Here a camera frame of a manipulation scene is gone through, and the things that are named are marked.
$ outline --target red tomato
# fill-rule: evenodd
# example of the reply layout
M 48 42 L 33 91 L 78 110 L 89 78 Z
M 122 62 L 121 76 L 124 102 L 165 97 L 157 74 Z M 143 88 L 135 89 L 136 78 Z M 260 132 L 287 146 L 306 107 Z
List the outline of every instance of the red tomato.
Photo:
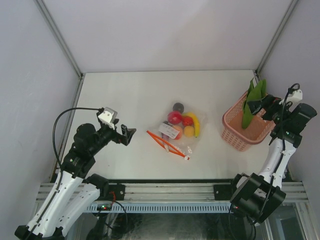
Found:
M 192 126 L 192 124 L 194 124 L 194 120 L 190 116 L 184 116 L 182 118 L 182 124 L 183 126 Z
M 178 111 L 172 111 L 168 114 L 168 122 L 171 124 L 179 124 L 182 120 L 182 115 Z

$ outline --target white wall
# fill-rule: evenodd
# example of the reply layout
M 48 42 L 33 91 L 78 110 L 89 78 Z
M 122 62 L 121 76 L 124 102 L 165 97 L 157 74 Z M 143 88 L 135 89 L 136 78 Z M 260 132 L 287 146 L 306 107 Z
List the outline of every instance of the white wall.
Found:
M 256 69 L 291 0 L 45 0 L 88 72 Z
M 0 32 L 0 235 L 16 240 L 53 170 L 53 124 L 78 78 L 32 0 L 2 1 Z
M 265 65 L 268 92 L 283 97 L 300 83 L 303 102 L 318 116 L 302 132 L 302 143 L 290 160 L 295 177 L 303 181 L 320 223 L 320 1 L 301 0 Z

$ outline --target green plastic vegetable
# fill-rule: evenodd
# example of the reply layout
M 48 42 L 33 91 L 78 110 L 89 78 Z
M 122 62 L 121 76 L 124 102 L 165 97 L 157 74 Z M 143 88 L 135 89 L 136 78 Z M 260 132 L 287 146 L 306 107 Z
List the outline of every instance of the green plastic vegetable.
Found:
M 249 106 L 247 104 L 247 102 L 249 101 L 255 101 L 255 100 L 260 100 L 262 98 L 264 98 L 267 94 L 267 81 L 265 79 L 259 81 L 257 83 L 257 85 L 254 87 L 254 83 L 253 83 L 252 79 L 250 81 L 250 86 L 248 89 L 248 93 L 246 95 L 246 99 L 243 103 L 243 117 L 242 117 L 242 128 L 246 129 L 252 119 L 254 118 L 254 116 L 251 114 Z

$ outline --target toy fruit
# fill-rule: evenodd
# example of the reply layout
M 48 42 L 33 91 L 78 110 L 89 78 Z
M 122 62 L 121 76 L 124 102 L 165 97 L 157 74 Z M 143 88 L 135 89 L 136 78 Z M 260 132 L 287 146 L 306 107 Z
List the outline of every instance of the toy fruit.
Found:
M 172 108 L 173 111 L 178 111 L 179 113 L 183 113 L 184 110 L 185 110 L 185 106 L 180 103 L 180 102 L 177 102 L 173 105 L 173 108 Z
M 168 122 L 171 124 L 179 124 L 182 120 L 181 113 L 178 111 L 172 111 L 168 114 Z
M 175 137 L 175 140 L 179 140 L 182 137 L 182 133 L 184 132 L 184 130 L 178 125 L 174 125 L 173 128 L 179 131 L 178 135 Z
M 183 114 L 183 116 L 191 117 L 194 124 L 194 136 L 197 138 L 200 134 L 200 122 L 197 118 L 197 116 L 193 112 L 186 112 Z
M 183 116 L 182 117 L 182 125 L 183 126 L 191 126 L 194 124 L 194 120 L 190 116 Z
M 193 126 L 186 126 L 183 133 L 186 137 L 191 138 L 195 135 L 195 128 Z

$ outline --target plastic bag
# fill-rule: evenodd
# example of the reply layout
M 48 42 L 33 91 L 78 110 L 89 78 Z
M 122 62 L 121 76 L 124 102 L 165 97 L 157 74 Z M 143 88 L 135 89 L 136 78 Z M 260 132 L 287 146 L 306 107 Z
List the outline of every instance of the plastic bag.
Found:
M 172 106 L 162 119 L 146 132 L 168 153 L 189 160 L 201 139 L 206 114 L 180 102 Z

